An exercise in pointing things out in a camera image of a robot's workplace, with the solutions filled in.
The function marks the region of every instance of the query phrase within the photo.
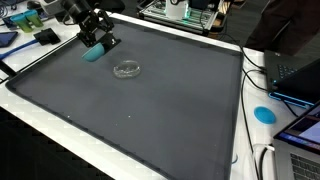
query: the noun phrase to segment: petri dish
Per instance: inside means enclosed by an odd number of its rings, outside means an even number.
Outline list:
[[[141,72],[138,62],[132,60],[122,61],[113,68],[113,74],[120,79],[134,78]]]

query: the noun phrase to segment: blue object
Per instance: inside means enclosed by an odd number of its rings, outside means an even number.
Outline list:
[[[91,49],[89,49],[83,56],[82,59],[89,61],[89,62],[94,62],[98,60],[101,56],[105,54],[104,47],[102,46],[101,43],[96,44],[93,46]]]
[[[272,99],[278,100],[278,101],[282,101],[280,98],[273,96],[272,93],[269,93],[269,97],[272,98]],[[302,105],[294,103],[294,102],[290,102],[290,101],[287,101],[287,100],[284,100],[284,102],[286,102],[288,104],[292,104],[292,105],[298,106],[298,107],[301,107],[301,108],[304,108],[304,109],[307,109],[307,106],[302,106]]]
[[[23,45],[21,45],[19,47],[11,49],[10,51],[8,51],[6,53],[0,54],[0,61],[2,61],[4,58],[8,57],[10,54],[12,54],[12,53],[14,53],[16,51],[19,51],[20,49],[23,49],[25,47],[28,47],[28,46],[30,46],[32,44],[35,44],[35,43],[38,43],[38,40],[34,39],[34,40],[32,40],[30,42],[27,42],[27,43],[25,43],[25,44],[23,44]]]
[[[26,19],[26,17],[23,14],[18,14],[18,15],[14,15],[14,16],[10,17],[10,20],[13,22],[19,22],[19,21],[22,21],[25,19]]]
[[[256,107],[254,109],[254,115],[264,124],[273,124],[276,121],[276,116],[266,107]]]
[[[32,15],[35,15],[35,14],[38,14],[38,12],[36,10],[28,10],[26,12],[23,13],[25,16],[32,16]]]
[[[280,94],[280,93],[277,93],[277,92],[274,92],[274,94],[276,94],[276,95],[278,95],[278,96],[283,96],[283,97],[286,97],[286,98],[289,98],[289,99],[292,99],[292,100],[295,100],[295,101],[299,101],[299,102],[308,104],[308,105],[310,105],[310,106],[313,106],[313,105],[314,105],[313,103],[310,103],[310,102],[307,102],[307,101],[303,101],[303,100],[301,100],[301,99],[297,99],[297,98],[294,98],[294,97],[290,97],[290,96],[287,96],[287,95],[284,95],[284,94]]]

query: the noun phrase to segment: dark gray tray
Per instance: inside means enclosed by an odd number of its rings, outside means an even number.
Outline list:
[[[240,53],[115,23],[122,42],[100,60],[74,39],[6,86],[170,179],[229,179]],[[122,60],[141,74],[115,78]]]

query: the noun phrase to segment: white table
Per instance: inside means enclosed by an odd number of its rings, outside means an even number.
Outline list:
[[[158,29],[161,31],[173,33],[179,36],[188,37],[197,41],[203,41],[212,45],[224,47],[239,51],[239,47],[224,43],[221,41],[209,39],[195,34],[183,32],[180,30],[171,29],[161,25],[142,21],[139,19],[123,16],[120,14],[112,14],[112,17],[129,21],[131,23],[140,24],[149,28]],[[51,27],[62,40],[61,43],[67,41],[75,36],[78,32],[78,26],[64,26],[59,24],[56,20],[49,20],[45,22],[42,29]],[[10,48],[19,46],[29,40],[32,40],[32,34],[20,33],[18,38]],[[43,54],[51,51],[59,46],[56,45],[32,47],[21,50],[20,52],[11,55],[5,59],[5,62],[14,70],[20,70],[29,63],[41,57]],[[256,62],[258,65],[263,65],[263,53],[245,50],[248,57]],[[254,69],[254,66],[247,61],[244,62],[246,70]],[[0,73],[1,78],[6,78],[6,75]],[[250,74],[250,77],[260,86],[264,87],[265,78],[262,75],[255,73]],[[271,100],[267,94],[257,90],[249,81],[246,81],[244,87],[245,108],[248,116],[248,124],[253,144],[269,144],[272,142],[273,135],[281,130],[285,125],[294,120],[293,115],[286,109],[281,102]],[[0,106],[11,112],[24,122],[34,127],[41,133],[61,144],[65,148],[72,151],[74,154],[80,156],[88,161],[98,169],[102,170],[114,179],[165,179],[157,172],[152,171],[148,167],[140,164],[132,158],[122,154],[102,141],[93,136],[83,132],[82,130],[73,127],[64,120],[45,112],[37,106],[23,100],[22,98],[9,92],[5,87],[5,83],[0,85]],[[257,106],[265,106],[270,108],[277,117],[277,122],[274,125],[265,125],[256,120],[253,115],[253,110]],[[294,108],[300,114],[302,109]],[[231,178],[232,180],[251,180],[255,179],[252,165],[250,166],[250,148],[246,129],[244,125],[243,113],[241,105],[239,105],[238,121],[234,141],[234,152],[239,156],[237,163],[232,165]],[[267,153],[264,165],[265,179],[275,179],[274,162],[271,153]]]

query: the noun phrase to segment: green object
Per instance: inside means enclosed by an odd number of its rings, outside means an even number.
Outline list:
[[[36,27],[42,27],[43,23],[36,10],[29,10],[23,13],[24,16]]]
[[[18,14],[15,16],[11,16],[10,20],[14,22],[17,26],[22,29],[23,32],[31,32],[33,29],[29,24],[29,21],[26,19],[26,17],[23,14]]]

